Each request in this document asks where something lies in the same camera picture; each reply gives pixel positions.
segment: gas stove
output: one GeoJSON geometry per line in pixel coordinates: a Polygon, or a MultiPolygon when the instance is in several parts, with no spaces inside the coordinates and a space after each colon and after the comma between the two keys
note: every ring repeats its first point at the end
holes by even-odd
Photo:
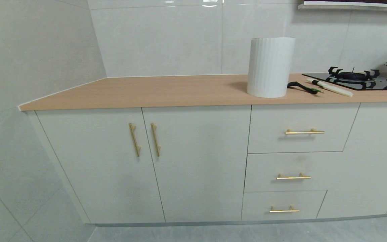
{"type": "Polygon", "coordinates": [[[381,74],[379,70],[364,71],[364,73],[342,72],[342,69],[337,68],[330,67],[328,73],[305,73],[303,75],[353,90],[387,90],[387,73],[381,74]]]}

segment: tiled wall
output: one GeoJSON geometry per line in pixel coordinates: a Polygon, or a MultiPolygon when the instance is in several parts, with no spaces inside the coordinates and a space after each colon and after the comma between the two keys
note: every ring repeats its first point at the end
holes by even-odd
{"type": "Polygon", "coordinates": [[[256,37],[296,37],[292,72],[387,69],[387,12],[298,10],[298,0],[88,2],[109,77],[244,74],[256,37]]]}
{"type": "Polygon", "coordinates": [[[0,242],[92,234],[16,106],[104,77],[86,0],[0,0],[0,242]]]}

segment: wooden countertop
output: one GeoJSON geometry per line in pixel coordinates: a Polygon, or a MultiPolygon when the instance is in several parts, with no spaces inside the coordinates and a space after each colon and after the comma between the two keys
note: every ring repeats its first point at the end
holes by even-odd
{"type": "MultiPolygon", "coordinates": [[[[307,83],[306,78],[301,74],[291,74],[289,80],[314,87],[312,84],[307,83]]],[[[327,90],[324,90],[325,93],[311,95],[296,87],[296,89],[288,89],[286,96],[281,98],[258,98],[247,94],[246,89],[247,75],[106,78],[22,104],[19,108],[22,111],[29,111],[166,106],[387,102],[387,91],[383,90],[350,90],[354,94],[353,97],[346,97],[327,90]]]]}

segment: kitchen cabinet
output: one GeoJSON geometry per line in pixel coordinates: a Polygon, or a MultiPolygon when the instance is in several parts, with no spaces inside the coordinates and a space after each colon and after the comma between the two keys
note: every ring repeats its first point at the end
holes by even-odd
{"type": "Polygon", "coordinates": [[[343,151],[358,107],[359,103],[253,105],[249,153],[343,151]]]}
{"type": "Polygon", "coordinates": [[[343,158],[341,152],[248,154],[244,192],[330,189],[335,170],[351,167],[343,158]]]}
{"type": "Polygon", "coordinates": [[[387,212],[387,103],[362,103],[318,218],[387,212]]]}
{"type": "Polygon", "coordinates": [[[166,222],[241,219],[250,110],[143,108],[166,222]]]}
{"type": "Polygon", "coordinates": [[[245,193],[242,220],[315,219],[326,192],[245,193]]]}
{"type": "Polygon", "coordinates": [[[95,224],[387,213],[387,103],[36,113],[65,185],[95,224]],[[310,128],[325,133],[284,133],[310,128]]]}
{"type": "Polygon", "coordinates": [[[140,108],[37,115],[92,223],[165,221],[140,108]]]}

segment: white ribbed vase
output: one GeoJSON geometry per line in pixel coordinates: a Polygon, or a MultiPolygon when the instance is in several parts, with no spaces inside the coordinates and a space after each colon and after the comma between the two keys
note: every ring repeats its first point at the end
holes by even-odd
{"type": "Polygon", "coordinates": [[[266,98],[286,95],[295,38],[258,38],[250,45],[247,93],[266,98]]]}

